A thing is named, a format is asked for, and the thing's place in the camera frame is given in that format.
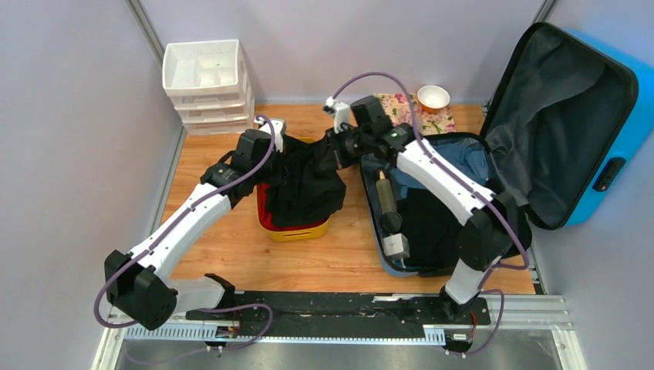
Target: black metal plate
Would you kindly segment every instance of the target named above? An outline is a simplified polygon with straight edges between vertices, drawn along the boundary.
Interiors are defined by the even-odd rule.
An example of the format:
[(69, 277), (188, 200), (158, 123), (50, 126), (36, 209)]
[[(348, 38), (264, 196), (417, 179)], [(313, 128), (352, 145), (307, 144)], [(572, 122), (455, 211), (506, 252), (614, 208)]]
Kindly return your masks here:
[[(423, 338), (423, 325), (470, 325), (470, 317), (448, 322), (439, 315), (438, 297), (415, 297), (375, 301), (391, 294), (298, 293), (246, 291), (236, 294), (236, 304), (265, 303), (273, 312), (266, 335), (319, 338)], [(487, 303), (477, 298), (472, 305), (479, 325), (489, 325)], [(190, 320), (216, 318), (189, 312)], [(258, 334), (268, 319), (266, 310), (243, 310), (240, 335)]]

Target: suitcase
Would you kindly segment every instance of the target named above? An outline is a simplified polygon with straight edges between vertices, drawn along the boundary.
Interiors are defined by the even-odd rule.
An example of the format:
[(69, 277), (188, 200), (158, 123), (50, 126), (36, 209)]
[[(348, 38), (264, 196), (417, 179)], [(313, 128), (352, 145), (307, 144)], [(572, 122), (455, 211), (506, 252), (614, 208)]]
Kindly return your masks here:
[[(485, 180), (484, 186), (495, 193), (508, 190), (516, 198), (522, 213), (517, 232), (528, 246), (531, 230), (527, 219), (547, 230), (580, 224), (590, 218), (609, 191), (619, 191), (615, 179), (654, 128), (652, 108), (651, 66), (583, 33), (537, 23), (518, 42), (480, 134), (446, 133), (426, 138), (450, 162), (461, 160), (462, 148), (475, 153), (475, 161), (465, 160), (459, 165), (468, 166), (472, 175), (483, 173), (485, 166), (487, 178), (477, 181)], [(360, 164), (385, 270), (394, 276), (451, 273), (457, 254), (447, 235), (455, 235), (457, 230), (447, 220), (447, 209), (437, 203), (432, 214), (425, 212), (429, 222), (437, 216), (434, 229), (442, 231), (430, 246), (436, 253), (423, 254), (434, 261), (423, 263), (426, 257), (414, 258), (402, 266), (384, 255), (381, 240), (387, 235), (380, 223), (377, 172), (384, 170), (391, 179), (399, 205), (406, 179), (401, 173), (393, 176), (396, 169), (371, 154)], [(405, 207), (415, 209), (416, 204)], [(422, 222), (415, 213), (407, 213), (418, 220), (410, 225)], [(414, 229), (403, 223), (403, 230), (416, 240), (422, 237), (421, 232), (436, 232), (427, 232), (425, 227)], [(506, 257), (516, 253), (513, 246)]]

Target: floral placemat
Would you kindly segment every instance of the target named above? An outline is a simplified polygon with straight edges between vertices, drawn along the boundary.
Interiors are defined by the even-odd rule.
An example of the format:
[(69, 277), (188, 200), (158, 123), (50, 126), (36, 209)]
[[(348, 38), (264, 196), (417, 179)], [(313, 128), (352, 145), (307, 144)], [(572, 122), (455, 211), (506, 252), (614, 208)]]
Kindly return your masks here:
[[(376, 97), (380, 102), (382, 102), (384, 111), (386, 111), (386, 114), (388, 114), (390, 119), (393, 121), (393, 125), (398, 125), (403, 122), (411, 122), (411, 111), (403, 94), (376, 94)], [(454, 128), (454, 117), (452, 117), (451, 106), (440, 109), (437, 113), (428, 113), (422, 111), (415, 95), (411, 96), (411, 100), (417, 109), (417, 113), (422, 116), (423, 124), (420, 132), (423, 135), (451, 133), (456, 131)]]

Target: white wall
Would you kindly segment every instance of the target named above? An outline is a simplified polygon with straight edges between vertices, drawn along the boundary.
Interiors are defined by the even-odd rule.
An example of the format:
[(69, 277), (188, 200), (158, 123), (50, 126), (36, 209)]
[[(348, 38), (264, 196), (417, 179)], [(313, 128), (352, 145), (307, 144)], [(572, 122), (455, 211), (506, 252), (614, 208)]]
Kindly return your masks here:
[[(161, 42), (240, 39), (256, 99), (324, 102), (390, 72), (485, 103), (542, 0), (142, 0)], [(398, 91), (380, 78), (343, 93)]]
[[(654, 66), (652, 14), (654, 3), (649, 0), (560, 0), (550, 20), (581, 29)], [(565, 296), (592, 370), (652, 367), (652, 158), (654, 135), (588, 222), (535, 235), (543, 280), (551, 293)]]
[(147, 232), (180, 132), (120, 0), (0, 2), (0, 368), (89, 368), (103, 261)]

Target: black cloth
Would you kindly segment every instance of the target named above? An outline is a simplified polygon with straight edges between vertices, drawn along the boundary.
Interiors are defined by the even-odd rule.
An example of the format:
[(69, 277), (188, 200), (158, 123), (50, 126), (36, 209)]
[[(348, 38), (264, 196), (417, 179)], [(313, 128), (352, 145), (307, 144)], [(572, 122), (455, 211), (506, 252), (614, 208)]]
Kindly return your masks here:
[[(409, 188), (406, 199), (399, 200), (397, 211), (402, 216), (402, 229), (409, 241), (409, 258), (404, 262), (414, 267), (453, 267), (459, 259), (457, 239), (463, 228), (450, 210), (430, 191)], [(525, 249), (531, 245), (531, 228), (519, 213), (517, 236)], [(517, 255), (512, 245), (504, 257)]]
[(284, 136), (282, 170), (266, 192), (266, 209), (277, 227), (313, 224), (343, 206), (346, 185), (335, 170), (318, 170), (311, 144)]

